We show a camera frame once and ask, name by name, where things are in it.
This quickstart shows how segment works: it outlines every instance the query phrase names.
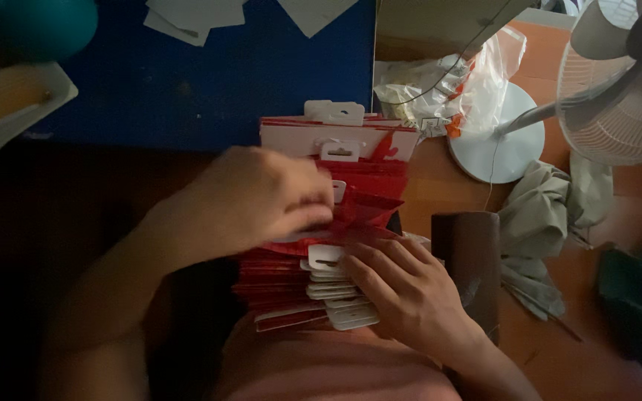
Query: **white paper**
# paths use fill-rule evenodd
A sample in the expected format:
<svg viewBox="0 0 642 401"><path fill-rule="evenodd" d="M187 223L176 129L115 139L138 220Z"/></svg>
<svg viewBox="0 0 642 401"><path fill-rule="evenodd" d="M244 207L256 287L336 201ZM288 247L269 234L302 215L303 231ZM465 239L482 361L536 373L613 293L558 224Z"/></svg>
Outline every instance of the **white paper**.
<svg viewBox="0 0 642 401"><path fill-rule="evenodd" d="M278 0L307 37L314 36L358 0Z"/></svg>
<svg viewBox="0 0 642 401"><path fill-rule="evenodd" d="M242 0L147 0L147 6L179 29L200 32L244 24Z"/></svg>
<svg viewBox="0 0 642 401"><path fill-rule="evenodd" d="M163 18L160 14L156 13L152 9L147 13L147 17L145 18L145 22L143 22L143 25L147 26L148 28L155 29L158 32L165 33L166 35L170 35L175 39L180 39L181 41L189 43L193 46L204 46L205 42L207 41L207 35L210 32L209 29L202 30L201 32L183 31L182 29L178 29L172 23L165 20L165 18Z"/></svg>

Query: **left hand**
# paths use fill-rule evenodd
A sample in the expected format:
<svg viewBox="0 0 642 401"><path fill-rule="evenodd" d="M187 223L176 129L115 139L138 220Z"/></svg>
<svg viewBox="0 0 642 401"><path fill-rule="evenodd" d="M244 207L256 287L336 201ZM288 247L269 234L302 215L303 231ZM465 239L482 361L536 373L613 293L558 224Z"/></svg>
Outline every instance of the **left hand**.
<svg viewBox="0 0 642 401"><path fill-rule="evenodd" d="M330 174L312 160L233 147L154 206L137 231L153 239L173 271L332 219Z"/></svg>

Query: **pink shirt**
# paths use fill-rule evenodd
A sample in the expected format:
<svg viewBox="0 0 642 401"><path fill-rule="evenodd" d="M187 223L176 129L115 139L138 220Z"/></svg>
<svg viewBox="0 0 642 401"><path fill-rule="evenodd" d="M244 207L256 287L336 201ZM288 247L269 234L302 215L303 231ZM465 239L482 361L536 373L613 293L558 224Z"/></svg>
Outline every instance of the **pink shirt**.
<svg viewBox="0 0 642 401"><path fill-rule="evenodd" d="M430 359L368 327L255 333L248 318L227 340L215 398L460 400Z"/></svg>

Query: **stack of cards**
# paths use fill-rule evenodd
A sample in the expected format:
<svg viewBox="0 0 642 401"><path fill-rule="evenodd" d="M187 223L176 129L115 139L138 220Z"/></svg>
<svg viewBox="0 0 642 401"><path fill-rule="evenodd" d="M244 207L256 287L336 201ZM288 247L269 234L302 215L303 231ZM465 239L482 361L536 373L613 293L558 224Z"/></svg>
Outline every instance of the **stack of cards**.
<svg viewBox="0 0 642 401"><path fill-rule="evenodd" d="M262 118L262 146L316 159L334 179L334 220L238 256L233 287L258 331L326 322L337 330L378 323L375 307L339 260L348 238L392 238L407 160L419 133L362 106L307 102L304 116Z"/></svg>

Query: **plastic bag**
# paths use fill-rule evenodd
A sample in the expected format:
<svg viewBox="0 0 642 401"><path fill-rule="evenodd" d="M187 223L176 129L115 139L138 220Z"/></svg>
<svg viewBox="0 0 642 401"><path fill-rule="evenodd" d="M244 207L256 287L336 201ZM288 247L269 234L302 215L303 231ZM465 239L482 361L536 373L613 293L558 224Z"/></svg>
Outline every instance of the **plastic bag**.
<svg viewBox="0 0 642 401"><path fill-rule="evenodd" d="M492 132L499 125L509 79L525 50L526 37L508 26L484 42L462 93L446 105L464 116L459 125L463 135Z"/></svg>
<svg viewBox="0 0 642 401"><path fill-rule="evenodd" d="M400 118L406 126L423 131L421 139L445 135L444 126L457 111L446 111L444 105L461 90L470 68L465 60L458 58L459 55L453 54L431 61L378 61L375 68L379 79L374 90L382 103L383 114ZM410 101L425 91L426 94Z"/></svg>
<svg viewBox="0 0 642 401"><path fill-rule="evenodd" d="M383 114L421 130L421 140L492 131L499 124L509 78L519 69L525 49L526 37L504 26L471 61L457 60L456 54L411 63L379 61L374 91Z"/></svg>

